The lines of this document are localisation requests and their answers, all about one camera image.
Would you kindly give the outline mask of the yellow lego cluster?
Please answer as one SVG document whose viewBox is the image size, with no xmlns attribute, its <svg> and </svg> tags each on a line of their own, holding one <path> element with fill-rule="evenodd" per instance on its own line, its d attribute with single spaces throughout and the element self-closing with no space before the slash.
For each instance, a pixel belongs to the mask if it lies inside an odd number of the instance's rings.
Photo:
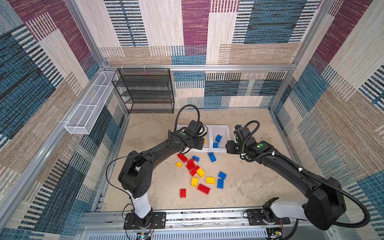
<svg viewBox="0 0 384 240">
<path fill-rule="evenodd" d="M 203 178 L 205 176 L 205 171 L 201 168 L 197 170 L 197 174 L 199 175 L 200 178 Z"/>
</svg>

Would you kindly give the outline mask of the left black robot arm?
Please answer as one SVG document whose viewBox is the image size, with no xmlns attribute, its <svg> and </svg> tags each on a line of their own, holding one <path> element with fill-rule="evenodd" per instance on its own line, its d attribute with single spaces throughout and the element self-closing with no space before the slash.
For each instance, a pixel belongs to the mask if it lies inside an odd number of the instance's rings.
<svg viewBox="0 0 384 240">
<path fill-rule="evenodd" d="M 187 127 L 178 129 L 178 120 L 182 111 L 193 108 L 197 112 L 197 120 L 192 120 Z M 164 160 L 176 153 L 184 153 L 185 149 L 202 150 L 204 138 L 208 134 L 206 126 L 200 120 L 200 111 L 195 105 L 183 106 L 176 117 L 173 130 L 168 130 L 167 138 L 162 143 L 143 152 L 132 151 L 125 157 L 125 163 L 118 175 L 122 187 L 108 184 L 129 195 L 133 212 L 127 214 L 126 223 L 132 222 L 139 229 L 146 229 L 155 224 L 153 208 L 147 192 L 151 186 L 153 170 Z"/>
</svg>

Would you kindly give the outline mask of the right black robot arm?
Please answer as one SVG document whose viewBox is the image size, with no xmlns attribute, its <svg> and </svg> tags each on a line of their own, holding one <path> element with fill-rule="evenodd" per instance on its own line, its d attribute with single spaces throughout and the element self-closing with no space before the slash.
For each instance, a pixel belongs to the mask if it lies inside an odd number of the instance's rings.
<svg viewBox="0 0 384 240">
<path fill-rule="evenodd" d="M 238 155 L 247 163 L 258 163 L 273 170 L 306 197 L 305 201 L 296 203 L 288 203 L 279 198 L 270 199 L 263 206 L 266 222 L 274 222 L 274 218 L 294 218 L 308 221 L 320 230 L 328 230 L 332 225 L 362 228 L 370 222 L 371 215 L 367 207 L 342 190 L 339 181 L 332 177 L 325 179 L 316 175 L 281 154 L 271 144 L 265 141 L 257 142 L 253 135 L 259 127 L 258 121 L 250 121 L 245 126 L 235 126 L 235 139 L 226 143 L 227 153 Z M 364 217 L 361 221 L 338 222 L 347 210 L 345 198 L 362 210 Z"/>
</svg>

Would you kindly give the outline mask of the large red lego bottom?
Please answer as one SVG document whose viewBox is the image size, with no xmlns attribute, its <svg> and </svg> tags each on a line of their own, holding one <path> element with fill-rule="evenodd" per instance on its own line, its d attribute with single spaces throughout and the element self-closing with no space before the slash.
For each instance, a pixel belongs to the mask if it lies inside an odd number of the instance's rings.
<svg viewBox="0 0 384 240">
<path fill-rule="evenodd" d="M 198 185 L 198 191 L 208 195 L 210 193 L 210 188 L 206 187 L 205 185 L 199 184 Z"/>
</svg>

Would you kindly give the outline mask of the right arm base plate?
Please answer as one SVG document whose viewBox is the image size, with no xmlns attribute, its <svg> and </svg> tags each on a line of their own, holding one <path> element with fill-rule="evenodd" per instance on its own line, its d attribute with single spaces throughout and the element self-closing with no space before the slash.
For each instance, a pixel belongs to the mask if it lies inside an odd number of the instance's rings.
<svg viewBox="0 0 384 240">
<path fill-rule="evenodd" d="M 243 212 L 243 217 L 249 221 L 250 226 L 289 225 L 289 218 L 278 218 L 270 210 L 248 209 Z"/>
</svg>

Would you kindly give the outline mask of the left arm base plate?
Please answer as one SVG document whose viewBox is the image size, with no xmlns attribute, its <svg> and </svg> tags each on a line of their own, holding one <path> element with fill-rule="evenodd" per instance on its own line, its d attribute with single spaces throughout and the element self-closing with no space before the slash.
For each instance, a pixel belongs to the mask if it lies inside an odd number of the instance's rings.
<svg viewBox="0 0 384 240">
<path fill-rule="evenodd" d="M 164 229 L 166 220 L 166 212 L 149 212 L 143 219 L 134 213 L 127 213 L 124 222 L 124 230 Z"/>
</svg>

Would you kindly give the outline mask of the red lego long cluster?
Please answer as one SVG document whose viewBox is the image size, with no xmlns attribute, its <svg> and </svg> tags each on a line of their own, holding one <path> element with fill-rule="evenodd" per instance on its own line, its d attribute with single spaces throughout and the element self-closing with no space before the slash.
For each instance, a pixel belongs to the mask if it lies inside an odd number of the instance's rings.
<svg viewBox="0 0 384 240">
<path fill-rule="evenodd" d="M 197 171 L 198 171 L 199 169 L 200 169 L 199 166 L 195 166 L 193 169 L 191 169 L 191 171 L 190 171 L 190 175 L 191 175 L 192 177 L 194 177 L 195 174 L 197 173 Z"/>
</svg>

